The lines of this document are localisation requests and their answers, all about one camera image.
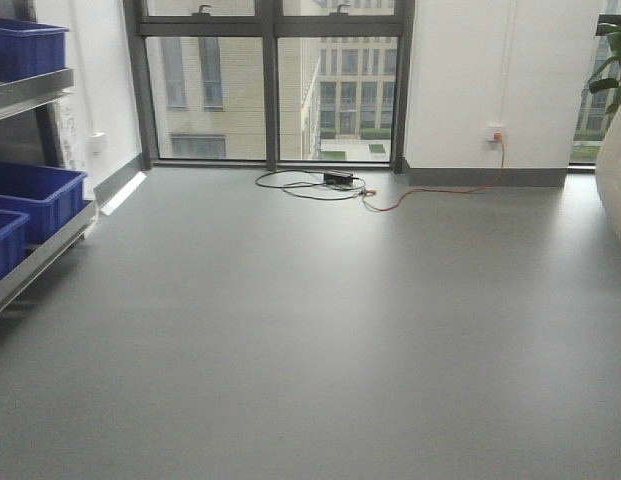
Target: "baseboard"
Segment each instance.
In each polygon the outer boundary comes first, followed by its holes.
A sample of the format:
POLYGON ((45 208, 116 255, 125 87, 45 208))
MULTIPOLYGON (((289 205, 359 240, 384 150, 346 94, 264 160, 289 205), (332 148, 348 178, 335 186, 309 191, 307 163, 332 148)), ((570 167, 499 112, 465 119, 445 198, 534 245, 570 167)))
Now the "baseboard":
POLYGON ((142 171, 142 156, 137 155, 135 158, 126 163, 123 167, 110 175, 106 180, 101 182, 94 188, 94 195, 97 203, 103 205, 121 190, 132 178, 142 171))
MULTIPOLYGON (((408 168, 410 185, 468 187, 486 185, 499 174, 497 168, 408 168)), ((496 183, 501 187, 563 187, 567 168, 505 169, 496 183)))

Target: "power adapter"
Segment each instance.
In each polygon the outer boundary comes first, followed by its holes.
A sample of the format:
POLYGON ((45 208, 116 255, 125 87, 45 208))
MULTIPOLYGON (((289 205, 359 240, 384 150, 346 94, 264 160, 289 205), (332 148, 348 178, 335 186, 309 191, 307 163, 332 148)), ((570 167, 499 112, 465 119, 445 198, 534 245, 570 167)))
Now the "power adapter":
POLYGON ((336 170, 329 170, 323 172, 323 182, 326 185, 348 185, 352 186, 354 181, 354 175, 347 172, 338 172, 336 170))

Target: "power outlet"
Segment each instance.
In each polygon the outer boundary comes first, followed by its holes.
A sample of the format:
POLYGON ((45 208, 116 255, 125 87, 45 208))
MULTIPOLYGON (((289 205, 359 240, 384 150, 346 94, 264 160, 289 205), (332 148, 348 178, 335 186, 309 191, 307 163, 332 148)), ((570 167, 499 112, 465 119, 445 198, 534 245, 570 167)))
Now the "power outlet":
POLYGON ((488 140, 488 142, 498 142, 505 136, 506 131, 503 125, 488 125, 488 131, 486 132, 486 140, 488 140))
POLYGON ((105 152, 106 148, 108 148, 106 134, 103 132, 93 133, 88 139, 88 145, 88 149, 90 150, 92 156, 98 157, 102 155, 105 152))

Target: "blue storage bin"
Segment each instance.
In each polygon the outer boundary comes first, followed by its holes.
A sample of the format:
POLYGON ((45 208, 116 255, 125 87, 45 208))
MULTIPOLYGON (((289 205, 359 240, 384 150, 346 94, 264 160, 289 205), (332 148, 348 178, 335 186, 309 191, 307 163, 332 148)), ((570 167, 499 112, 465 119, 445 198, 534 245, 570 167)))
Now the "blue storage bin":
POLYGON ((0 280, 25 258, 28 215, 0 210, 0 280))
POLYGON ((64 27, 0 18, 0 82, 65 68, 64 27))
POLYGON ((43 243, 83 209, 84 172, 0 162, 0 209, 27 213, 26 242, 43 243))

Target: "black cable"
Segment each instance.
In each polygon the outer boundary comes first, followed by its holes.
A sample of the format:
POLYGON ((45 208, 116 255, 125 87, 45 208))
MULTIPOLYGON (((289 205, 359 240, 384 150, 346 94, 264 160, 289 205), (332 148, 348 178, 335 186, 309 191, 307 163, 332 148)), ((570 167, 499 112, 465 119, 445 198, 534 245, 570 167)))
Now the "black cable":
POLYGON ((338 202, 338 201, 343 201, 343 200, 350 200, 352 198, 359 197, 360 195, 362 195, 366 191, 366 182, 362 178, 358 178, 358 177, 353 177, 352 180, 353 181, 356 180, 356 181, 361 182, 361 185, 359 185, 359 186, 355 186, 355 185, 340 185, 340 184, 328 184, 325 181, 320 181, 320 182, 303 182, 303 181, 299 181, 299 182, 285 183, 283 185, 268 185, 268 184, 262 182, 262 180, 264 178, 273 177, 273 176, 281 175, 281 174, 285 174, 285 173, 305 173, 305 174, 308 174, 308 175, 317 176, 317 175, 320 175, 323 172, 314 172, 314 171, 299 170, 299 169, 282 170, 282 171, 279 171, 279 172, 268 172, 268 173, 265 173, 265 174, 261 175, 260 177, 258 177, 255 180, 255 184, 258 187, 272 188, 272 189, 276 189, 276 190, 281 190, 284 193, 287 193, 288 195, 291 195, 293 197, 305 198, 305 199, 308 199, 308 200, 318 200, 318 201, 322 201, 322 202, 338 202), (291 190, 294 190, 294 189, 301 189, 301 188, 326 188, 328 190, 334 190, 334 191, 338 191, 338 192, 352 192, 352 193, 350 195, 347 195, 347 196, 339 196, 339 197, 318 197, 316 195, 303 195, 303 194, 291 191, 291 190))

